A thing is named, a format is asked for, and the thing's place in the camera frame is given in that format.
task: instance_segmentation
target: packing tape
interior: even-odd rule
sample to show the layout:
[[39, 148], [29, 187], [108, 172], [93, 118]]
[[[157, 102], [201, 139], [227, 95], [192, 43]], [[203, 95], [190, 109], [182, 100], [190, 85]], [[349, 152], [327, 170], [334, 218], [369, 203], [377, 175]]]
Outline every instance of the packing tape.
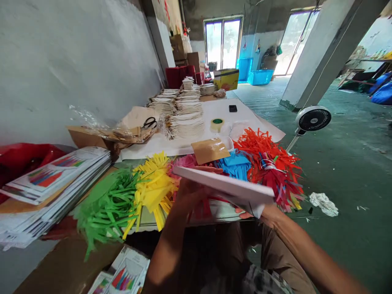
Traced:
[[220, 133], [221, 132], [221, 127], [225, 121], [221, 118], [214, 118], [211, 120], [211, 130], [215, 133]]

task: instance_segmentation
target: white fan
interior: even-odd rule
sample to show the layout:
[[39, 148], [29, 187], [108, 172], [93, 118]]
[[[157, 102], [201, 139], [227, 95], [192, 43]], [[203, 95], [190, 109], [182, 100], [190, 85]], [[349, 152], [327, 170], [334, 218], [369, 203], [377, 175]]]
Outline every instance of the white fan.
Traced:
[[324, 106], [315, 105], [302, 109], [295, 118], [295, 123], [298, 125], [295, 130], [295, 137], [286, 151], [289, 152], [298, 138], [305, 135], [306, 132], [318, 131], [326, 127], [331, 121], [331, 118], [331, 113]]

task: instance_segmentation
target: yellow box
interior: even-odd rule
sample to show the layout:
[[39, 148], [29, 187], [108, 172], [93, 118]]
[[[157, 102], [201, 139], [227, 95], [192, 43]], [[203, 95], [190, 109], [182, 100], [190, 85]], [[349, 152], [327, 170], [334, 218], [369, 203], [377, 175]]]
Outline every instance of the yellow box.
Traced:
[[226, 91], [235, 90], [238, 86], [239, 69], [221, 69], [214, 71], [214, 85]]

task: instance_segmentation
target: doorway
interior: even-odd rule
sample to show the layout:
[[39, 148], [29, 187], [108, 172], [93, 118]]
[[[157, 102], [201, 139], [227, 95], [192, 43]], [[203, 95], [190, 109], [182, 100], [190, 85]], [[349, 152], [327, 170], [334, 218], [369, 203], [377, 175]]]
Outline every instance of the doorway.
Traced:
[[241, 42], [243, 17], [204, 20], [204, 45], [207, 64], [216, 69], [236, 68]]
[[278, 64], [274, 76], [291, 75], [294, 72], [318, 15], [319, 10], [293, 12], [290, 15], [281, 42], [282, 54], [276, 58]]

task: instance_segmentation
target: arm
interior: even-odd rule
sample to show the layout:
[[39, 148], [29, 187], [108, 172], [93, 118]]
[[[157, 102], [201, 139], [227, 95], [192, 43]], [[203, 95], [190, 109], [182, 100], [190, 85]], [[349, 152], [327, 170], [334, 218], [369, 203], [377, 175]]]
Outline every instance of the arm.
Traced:
[[320, 293], [362, 294], [368, 291], [341, 269], [296, 222], [275, 205], [266, 206], [261, 220], [276, 231]]
[[168, 289], [172, 293], [177, 292], [176, 273], [183, 249], [186, 223], [187, 213], [185, 214], [173, 205], [151, 258], [143, 294], [165, 292]]
[[[195, 168], [217, 174], [223, 172], [222, 169], [213, 167]], [[207, 197], [207, 192], [203, 187], [185, 178], [181, 179], [177, 199], [166, 219], [165, 227], [147, 270], [143, 294], [177, 293], [178, 267], [183, 250], [187, 216], [205, 197]]]

